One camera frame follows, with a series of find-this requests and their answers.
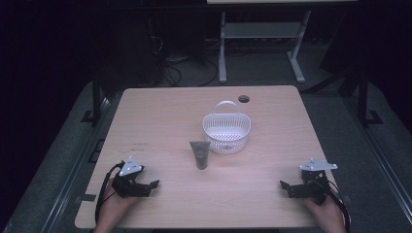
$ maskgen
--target wooden table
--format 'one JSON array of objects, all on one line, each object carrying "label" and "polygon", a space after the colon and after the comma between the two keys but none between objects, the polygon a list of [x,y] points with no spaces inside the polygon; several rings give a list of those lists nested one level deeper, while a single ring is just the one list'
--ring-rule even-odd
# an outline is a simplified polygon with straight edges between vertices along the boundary
[{"label": "wooden table", "polygon": [[[250,102],[240,103],[240,95],[249,96]],[[210,152],[209,166],[198,170],[189,141],[205,139],[202,119],[222,100],[238,103],[241,113],[250,117],[248,143],[235,154]],[[285,228],[316,224],[279,184],[279,180],[302,183],[298,166],[311,157],[325,160],[294,86],[128,89],[86,194],[98,195],[105,174],[130,155],[146,166],[138,183],[160,180],[160,184],[150,197],[141,198],[119,227]],[[327,175],[333,181],[332,174]],[[96,201],[82,202],[78,227],[95,226]]]}]

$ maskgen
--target black cable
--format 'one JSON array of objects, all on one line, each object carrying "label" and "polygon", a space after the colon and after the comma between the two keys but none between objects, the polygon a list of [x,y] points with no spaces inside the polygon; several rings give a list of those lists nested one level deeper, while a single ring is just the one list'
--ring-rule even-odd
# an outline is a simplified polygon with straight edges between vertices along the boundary
[{"label": "black cable", "polygon": [[208,81],[206,83],[203,83],[203,84],[200,84],[199,86],[205,86],[205,85],[211,83],[218,76],[218,73],[219,73],[219,68],[215,63],[213,63],[211,60],[208,60],[208,59],[205,59],[205,61],[209,62],[210,64],[212,64],[215,67],[215,75],[213,76],[213,78],[210,81]]},{"label": "black cable", "polygon": [[329,189],[326,190],[326,188],[324,188],[320,183],[318,183],[315,180],[311,180],[313,183],[317,184],[321,189],[324,190],[324,192],[330,196],[330,198],[332,198],[333,202],[337,205],[337,207],[339,207],[340,211],[343,214],[343,217],[345,218],[345,230],[347,233],[351,232],[351,218],[349,217],[349,212],[346,209],[345,204],[336,197],[335,194],[333,194],[333,192]]},{"label": "black cable", "polygon": [[120,169],[121,169],[121,168],[123,167],[123,165],[124,165],[124,162],[123,162],[123,161],[122,161],[121,163],[116,164],[116,165],[115,165],[112,169],[110,169],[110,171],[106,174],[106,177],[105,177],[105,179],[104,179],[104,181],[103,181],[103,184],[102,184],[102,186],[101,186],[101,188],[100,188],[99,198],[97,199],[96,210],[95,210],[95,212],[94,212],[94,220],[96,221],[96,224],[97,224],[97,221],[99,220],[100,209],[101,209],[103,203],[108,199],[108,198],[106,198],[105,200],[103,200],[103,198],[104,198],[104,192],[106,191],[106,186],[107,186],[107,183],[109,182],[110,176],[112,175],[113,170],[115,170],[116,168],[120,168]]}]

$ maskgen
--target dark floor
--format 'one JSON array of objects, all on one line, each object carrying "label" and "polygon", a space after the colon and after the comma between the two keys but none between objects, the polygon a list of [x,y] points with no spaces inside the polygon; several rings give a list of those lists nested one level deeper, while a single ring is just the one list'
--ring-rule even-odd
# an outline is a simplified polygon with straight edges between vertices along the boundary
[{"label": "dark floor", "polygon": [[[281,45],[270,52],[264,49],[242,56],[229,55],[225,85],[288,84],[303,90],[330,76],[319,68],[327,45],[304,44],[301,48],[298,61],[307,81],[303,84],[294,79],[285,54],[288,49],[289,45]],[[198,86],[210,80],[207,85],[221,85],[215,78],[217,55],[207,58],[209,61],[204,63],[187,61],[166,70],[165,74],[170,71],[172,77],[164,79],[158,87],[175,85],[179,79],[177,70],[182,78],[175,88]],[[327,160],[339,165],[333,175],[347,201],[352,232],[412,232],[410,211],[407,214],[410,199],[404,200],[406,206],[402,205],[405,196],[395,189],[399,186],[393,185],[400,183],[406,193],[412,193],[409,181],[412,177],[412,136],[380,90],[371,83],[367,109],[376,111],[384,123],[364,128],[356,117],[357,93],[342,98],[337,93],[340,85],[341,82],[332,83],[319,93],[301,96]],[[96,127],[91,127],[91,123],[81,122],[85,111],[92,109],[91,85],[85,86],[21,199],[8,232],[88,232],[77,229],[74,219],[94,168],[88,161],[98,156],[98,152],[93,151],[106,137],[120,98],[121,91],[104,102],[101,120]],[[321,231],[313,228],[281,229],[281,232]]]}]

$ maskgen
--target white plastic basket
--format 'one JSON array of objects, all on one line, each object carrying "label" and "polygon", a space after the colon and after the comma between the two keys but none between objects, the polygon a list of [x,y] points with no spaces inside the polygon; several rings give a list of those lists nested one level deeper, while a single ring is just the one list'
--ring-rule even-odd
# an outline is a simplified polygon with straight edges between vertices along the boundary
[{"label": "white plastic basket", "polygon": [[[221,105],[233,105],[235,114],[217,114]],[[212,114],[203,118],[203,130],[206,140],[210,142],[210,150],[216,153],[236,153],[242,150],[251,130],[251,120],[240,114],[239,107],[232,101],[224,100],[215,106]]]}]

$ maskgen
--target hand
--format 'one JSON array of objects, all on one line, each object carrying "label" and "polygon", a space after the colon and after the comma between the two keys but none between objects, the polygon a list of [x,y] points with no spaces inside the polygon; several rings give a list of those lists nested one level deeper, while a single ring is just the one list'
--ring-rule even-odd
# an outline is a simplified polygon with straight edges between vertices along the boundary
[{"label": "hand", "polygon": [[138,197],[120,197],[112,188],[113,179],[109,179],[104,192],[104,199],[106,200],[99,214],[94,233],[109,233],[116,224],[126,215],[129,209],[137,203]]},{"label": "hand", "polygon": [[346,233],[342,212],[330,196],[320,206],[311,198],[303,198],[302,203],[326,233]]}]

